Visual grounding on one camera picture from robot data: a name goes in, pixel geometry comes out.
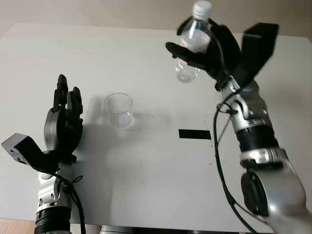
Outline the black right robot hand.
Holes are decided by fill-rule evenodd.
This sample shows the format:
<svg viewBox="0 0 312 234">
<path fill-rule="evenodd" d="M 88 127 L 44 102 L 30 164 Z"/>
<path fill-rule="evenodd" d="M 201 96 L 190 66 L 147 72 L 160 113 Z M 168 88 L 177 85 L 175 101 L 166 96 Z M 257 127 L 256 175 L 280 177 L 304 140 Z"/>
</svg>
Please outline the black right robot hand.
<svg viewBox="0 0 312 234">
<path fill-rule="evenodd" d="M 217 24 L 209 19 L 208 28 L 212 32 L 212 40 L 204 52 L 194 53 L 173 42 L 167 42 L 165 47 L 173 58 L 182 59 L 187 65 L 206 71 L 216 80 L 215 89 L 220 91 L 234 72 L 241 52 L 236 39 L 226 25 Z"/>
</svg>

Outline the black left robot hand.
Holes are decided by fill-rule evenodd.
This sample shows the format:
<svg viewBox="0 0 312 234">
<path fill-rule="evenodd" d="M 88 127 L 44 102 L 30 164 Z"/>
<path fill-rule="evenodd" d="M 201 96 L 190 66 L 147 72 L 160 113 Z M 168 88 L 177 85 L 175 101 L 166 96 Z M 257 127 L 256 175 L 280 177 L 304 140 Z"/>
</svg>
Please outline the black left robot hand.
<svg viewBox="0 0 312 234">
<path fill-rule="evenodd" d="M 53 107 L 48 111 L 44 125 L 44 141 L 48 151 L 57 154 L 58 161 L 75 163 L 73 152 L 83 130 L 83 105 L 80 89 L 68 90 L 67 79 L 60 74 L 54 91 Z"/>
</svg>

